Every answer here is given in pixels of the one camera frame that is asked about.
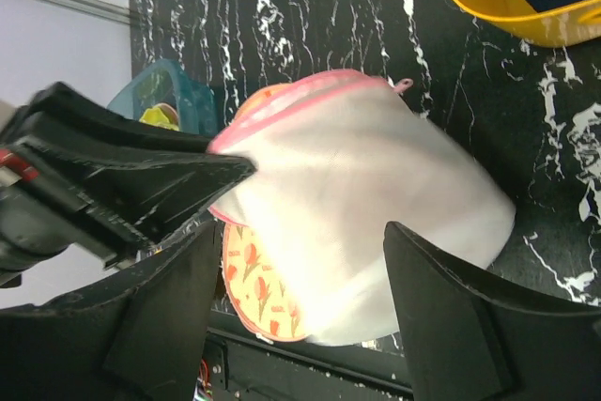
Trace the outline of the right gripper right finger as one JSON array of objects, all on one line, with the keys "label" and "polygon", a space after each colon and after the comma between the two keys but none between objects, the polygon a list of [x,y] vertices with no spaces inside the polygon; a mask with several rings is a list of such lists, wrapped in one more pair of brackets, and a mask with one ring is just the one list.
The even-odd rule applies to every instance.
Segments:
[{"label": "right gripper right finger", "polygon": [[415,399],[599,399],[599,308],[513,284],[400,223],[383,251]]}]

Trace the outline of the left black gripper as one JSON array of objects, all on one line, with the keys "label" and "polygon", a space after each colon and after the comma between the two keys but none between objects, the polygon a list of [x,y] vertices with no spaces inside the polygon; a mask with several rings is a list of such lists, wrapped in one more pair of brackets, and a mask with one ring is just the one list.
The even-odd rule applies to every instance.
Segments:
[{"label": "left black gripper", "polygon": [[131,265],[254,172],[199,135],[152,127],[57,83],[1,105],[1,282],[87,249]]}]

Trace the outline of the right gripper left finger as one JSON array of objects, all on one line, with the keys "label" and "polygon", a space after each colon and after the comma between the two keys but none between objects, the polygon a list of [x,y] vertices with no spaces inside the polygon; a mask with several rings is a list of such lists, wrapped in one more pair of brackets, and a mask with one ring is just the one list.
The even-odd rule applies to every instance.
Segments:
[{"label": "right gripper left finger", "polygon": [[95,284],[2,310],[2,399],[193,399],[220,254],[208,222]]}]

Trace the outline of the white mesh laundry bag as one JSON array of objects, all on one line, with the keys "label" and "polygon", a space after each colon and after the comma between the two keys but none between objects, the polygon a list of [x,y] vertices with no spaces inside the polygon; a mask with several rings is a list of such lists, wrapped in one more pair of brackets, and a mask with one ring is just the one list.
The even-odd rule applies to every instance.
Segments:
[{"label": "white mesh laundry bag", "polygon": [[257,234],[313,343],[347,346],[398,331],[383,251],[388,223],[479,268],[512,233],[512,201],[410,110],[402,99],[410,86],[323,71],[248,105],[209,145],[253,164],[211,213]]}]

